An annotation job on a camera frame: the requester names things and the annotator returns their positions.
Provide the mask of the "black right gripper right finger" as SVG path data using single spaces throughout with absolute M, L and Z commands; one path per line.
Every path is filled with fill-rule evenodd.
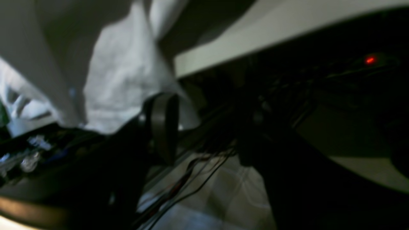
M 241 162 L 262 177 L 278 230 L 407 230 L 408 195 L 333 162 L 295 130 L 236 127 Z

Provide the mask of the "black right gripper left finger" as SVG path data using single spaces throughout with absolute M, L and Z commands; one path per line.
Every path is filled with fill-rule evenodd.
M 179 97 L 161 93 L 85 155 L 1 187 L 1 216 L 46 230 L 128 229 L 155 161 L 172 165 Z

